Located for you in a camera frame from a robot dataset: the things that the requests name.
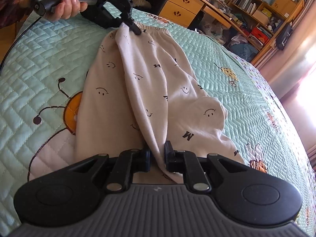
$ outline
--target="plaid sleeve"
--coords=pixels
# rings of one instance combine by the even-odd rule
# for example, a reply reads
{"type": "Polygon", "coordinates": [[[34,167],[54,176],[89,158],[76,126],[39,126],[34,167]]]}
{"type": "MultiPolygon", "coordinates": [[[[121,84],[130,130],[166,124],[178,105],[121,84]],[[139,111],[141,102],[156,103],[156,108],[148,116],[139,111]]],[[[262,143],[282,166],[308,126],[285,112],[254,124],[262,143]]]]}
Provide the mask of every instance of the plaid sleeve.
{"type": "Polygon", "coordinates": [[[26,9],[20,8],[20,0],[0,0],[0,28],[19,21],[26,9]]]}

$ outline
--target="wooden bookshelf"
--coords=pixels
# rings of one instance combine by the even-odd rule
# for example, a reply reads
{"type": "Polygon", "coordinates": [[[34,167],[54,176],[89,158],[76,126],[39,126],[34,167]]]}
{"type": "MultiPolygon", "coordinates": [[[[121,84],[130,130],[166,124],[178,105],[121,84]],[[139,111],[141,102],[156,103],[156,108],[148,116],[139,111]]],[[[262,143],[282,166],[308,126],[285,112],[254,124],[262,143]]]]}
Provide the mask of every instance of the wooden bookshelf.
{"type": "Polygon", "coordinates": [[[230,2],[228,3],[228,6],[231,7],[233,11],[238,11],[241,15],[244,16],[246,20],[248,19],[250,23],[254,23],[253,26],[255,26],[255,23],[257,23],[256,27],[261,26],[269,34],[272,35],[272,38],[263,47],[258,47],[258,45],[253,40],[251,40],[249,36],[246,37],[248,42],[259,51],[257,56],[251,61],[252,64],[255,64],[266,53],[266,51],[271,46],[273,46],[276,37],[281,33],[285,25],[287,25],[287,23],[290,23],[293,19],[295,19],[298,16],[300,11],[304,8],[305,1],[299,0],[298,2],[294,2],[292,0],[275,0],[272,5],[269,5],[263,0],[252,0],[251,3],[256,4],[256,10],[262,11],[263,8],[266,8],[272,13],[273,17],[283,21],[283,24],[280,26],[280,28],[275,33],[273,33],[273,31],[270,31],[267,26],[265,26],[255,17],[253,17],[252,14],[254,12],[252,14],[248,13],[247,8],[242,9],[237,4],[234,4],[233,0],[230,0],[230,2]]]}

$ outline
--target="quilted bedspread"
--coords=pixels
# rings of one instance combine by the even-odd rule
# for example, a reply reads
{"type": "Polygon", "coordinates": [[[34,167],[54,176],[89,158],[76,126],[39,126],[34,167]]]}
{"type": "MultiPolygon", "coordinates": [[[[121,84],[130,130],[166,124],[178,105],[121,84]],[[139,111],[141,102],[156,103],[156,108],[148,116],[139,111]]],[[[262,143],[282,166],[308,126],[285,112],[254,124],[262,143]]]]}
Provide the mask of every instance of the quilted bedspread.
{"type": "MultiPolygon", "coordinates": [[[[119,14],[111,4],[107,8],[119,14]]],[[[36,18],[31,14],[23,28],[36,18]]],[[[225,135],[249,166],[300,190],[303,205],[296,223],[314,236],[314,171],[292,122],[260,73],[206,36],[137,10],[133,18],[169,29],[201,88],[228,109],[225,135]]],[[[41,19],[7,58],[0,76],[0,234],[7,235],[20,224],[13,196],[27,182],[32,158],[45,145],[51,144],[52,153],[73,146],[69,133],[62,135],[71,131],[63,115],[69,101],[82,91],[86,73],[110,31],[80,15],[55,23],[41,19]],[[57,136],[59,141],[47,143],[57,136]]]]}

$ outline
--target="bookshelf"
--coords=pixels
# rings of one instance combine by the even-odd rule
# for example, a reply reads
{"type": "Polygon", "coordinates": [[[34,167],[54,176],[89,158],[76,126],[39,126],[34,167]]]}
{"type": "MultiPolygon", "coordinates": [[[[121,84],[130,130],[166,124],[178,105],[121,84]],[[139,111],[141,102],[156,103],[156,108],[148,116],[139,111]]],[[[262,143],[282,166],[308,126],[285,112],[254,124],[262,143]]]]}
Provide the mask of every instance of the bookshelf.
{"type": "Polygon", "coordinates": [[[250,30],[248,32],[250,32],[250,34],[246,35],[246,39],[259,51],[255,59],[252,61],[252,64],[255,64],[269,49],[269,47],[273,46],[276,37],[280,34],[284,26],[298,16],[299,12],[304,7],[304,0],[275,0],[271,5],[263,0],[243,0],[243,3],[241,1],[242,0],[230,0],[228,6],[232,9],[232,13],[241,14],[247,22],[248,29],[250,30]],[[255,3],[256,8],[249,11],[251,3],[255,3]],[[275,21],[280,20],[279,24],[281,25],[278,28],[273,28],[271,31],[268,28],[268,25],[266,25],[267,21],[261,22],[259,20],[262,20],[262,18],[257,17],[258,13],[255,17],[253,16],[256,11],[262,12],[264,8],[271,13],[271,16],[268,17],[269,21],[272,17],[275,21]],[[254,36],[251,33],[254,28],[258,28],[262,33],[264,33],[268,37],[268,41],[264,43],[260,41],[257,42],[258,39],[256,40],[253,38],[254,36]]]}

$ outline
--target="pants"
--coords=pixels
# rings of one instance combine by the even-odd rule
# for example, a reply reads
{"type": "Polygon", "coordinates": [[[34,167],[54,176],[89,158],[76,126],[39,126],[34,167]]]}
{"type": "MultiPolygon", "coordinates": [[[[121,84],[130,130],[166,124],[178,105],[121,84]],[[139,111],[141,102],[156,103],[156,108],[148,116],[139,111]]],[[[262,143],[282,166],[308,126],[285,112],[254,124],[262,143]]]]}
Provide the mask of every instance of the pants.
{"type": "Polygon", "coordinates": [[[223,135],[227,110],[198,84],[168,30],[138,26],[140,36],[122,24],[99,47],[78,111],[76,161],[99,153],[116,157],[146,141],[158,168],[135,175],[134,182],[167,183],[169,177],[181,183],[180,174],[165,170],[169,140],[175,150],[199,157],[218,153],[244,163],[223,135]]]}

